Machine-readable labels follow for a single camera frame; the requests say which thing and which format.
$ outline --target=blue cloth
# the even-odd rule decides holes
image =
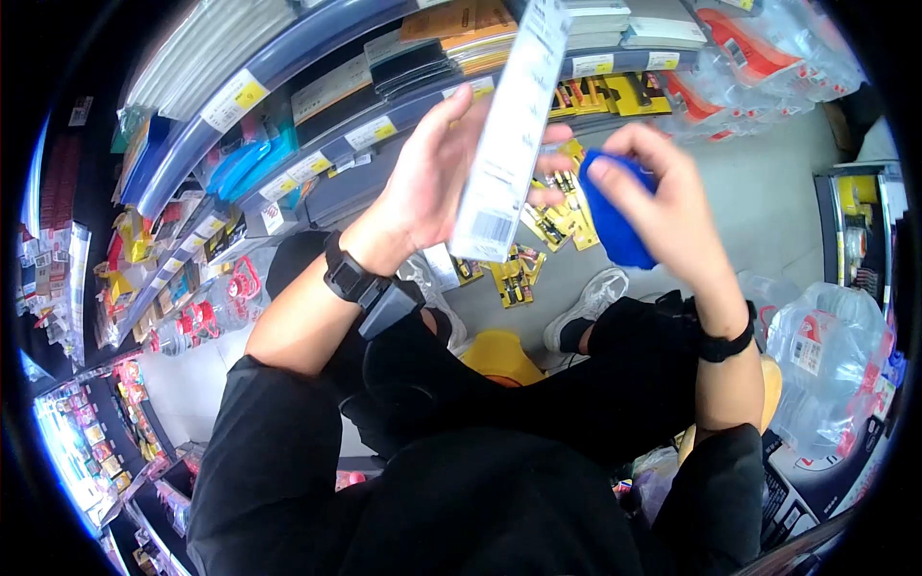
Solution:
[[[589,166],[593,160],[600,156],[618,162],[621,166],[630,170],[651,194],[656,192],[656,180],[654,180],[653,174],[643,170],[636,161],[594,148],[590,148],[586,152],[585,159],[579,170],[579,183],[583,187],[585,200],[589,204],[589,212],[592,213],[592,221],[596,226],[598,239],[602,242],[602,246],[605,247],[609,260],[620,266],[636,266],[643,270],[649,270],[656,265],[656,260],[646,250],[644,243],[641,242],[637,233],[624,219],[621,212],[611,205],[608,198],[602,195],[596,188],[595,183],[589,178]]]

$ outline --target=black sock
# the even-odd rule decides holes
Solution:
[[[586,318],[574,318],[568,322],[561,330],[561,352],[579,353],[579,341],[589,326],[594,323]]]
[[[448,314],[438,308],[427,308],[432,318],[435,318],[435,337],[438,338],[442,346],[448,346],[448,339],[452,335],[452,321],[448,320]]]

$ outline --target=black pants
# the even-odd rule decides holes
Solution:
[[[278,248],[273,298],[323,252],[326,234],[303,232]],[[631,461],[688,428],[698,359],[676,321],[621,298],[589,338],[590,358],[521,388],[465,366],[418,314],[371,342],[353,324],[321,376],[362,442],[384,458],[448,429],[491,426],[563,442],[598,464]]]

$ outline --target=white sneaker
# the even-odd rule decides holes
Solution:
[[[448,320],[452,325],[452,333],[448,336],[448,349],[456,356],[464,352],[467,329],[464,323],[461,322],[461,318],[448,306],[442,292],[436,287],[432,278],[432,271],[426,259],[419,254],[412,254],[404,265],[397,270],[397,276],[401,280],[416,282],[422,291],[422,296],[426,299],[425,308],[435,308],[448,316]]]
[[[544,329],[544,346],[551,352],[561,353],[561,330],[577,318],[595,321],[615,300],[628,291],[628,277],[618,267],[602,270],[585,285],[583,293],[573,307],[553,320]]]

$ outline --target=wrist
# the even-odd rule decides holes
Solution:
[[[749,308],[731,268],[693,289],[698,318],[706,334],[732,340],[746,330]]]
[[[407,234],[381,225],[374,205],[343,231],[339,248],[363,269],[383,277],[393,276],[415,252]]]

